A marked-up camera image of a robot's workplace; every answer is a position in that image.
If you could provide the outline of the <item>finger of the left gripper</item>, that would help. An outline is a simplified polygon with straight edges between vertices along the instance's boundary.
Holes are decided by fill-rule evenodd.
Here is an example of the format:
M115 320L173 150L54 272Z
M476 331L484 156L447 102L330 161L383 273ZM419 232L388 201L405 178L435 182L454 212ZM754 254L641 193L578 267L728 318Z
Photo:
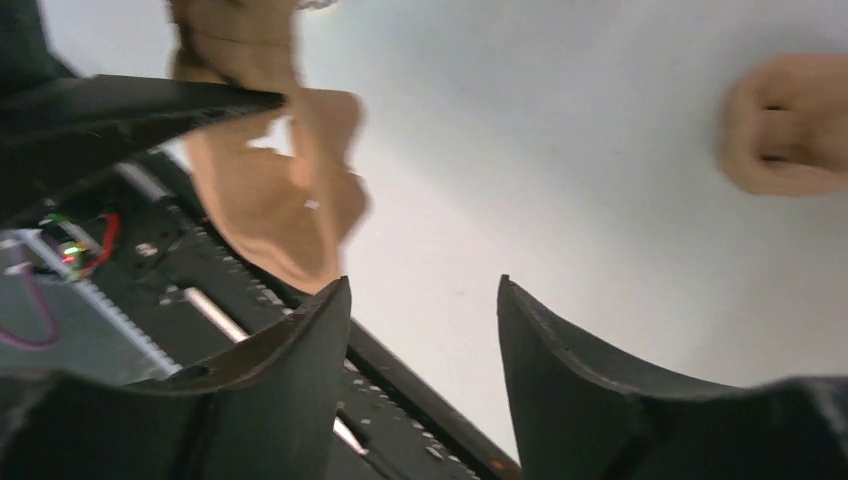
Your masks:
M1 219L197 128L282 107L279 93L118 75L1 101Z

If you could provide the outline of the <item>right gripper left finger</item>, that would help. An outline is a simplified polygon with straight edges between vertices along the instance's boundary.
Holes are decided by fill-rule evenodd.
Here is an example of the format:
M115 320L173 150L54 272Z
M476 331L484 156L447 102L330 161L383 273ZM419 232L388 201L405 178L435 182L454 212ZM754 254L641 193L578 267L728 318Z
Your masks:
M282 322L163 381L1 376L5 479L321 479L351 291L340 278Z

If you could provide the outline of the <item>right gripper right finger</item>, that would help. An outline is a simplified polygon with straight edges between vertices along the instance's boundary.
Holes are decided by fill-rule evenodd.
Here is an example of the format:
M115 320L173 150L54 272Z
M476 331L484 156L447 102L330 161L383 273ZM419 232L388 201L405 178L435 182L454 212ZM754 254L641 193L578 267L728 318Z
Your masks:
M639 359L508 276L499 340L528 479L843 479L847 381L731 387Z

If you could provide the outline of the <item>brown pulp cup carrier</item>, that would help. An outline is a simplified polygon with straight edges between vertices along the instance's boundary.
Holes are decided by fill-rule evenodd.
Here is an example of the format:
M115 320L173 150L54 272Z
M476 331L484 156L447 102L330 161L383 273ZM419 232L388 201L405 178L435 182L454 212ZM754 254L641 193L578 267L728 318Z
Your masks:
M719 164L755 195L846 190L846 55L777 56L736 83L725 97Z

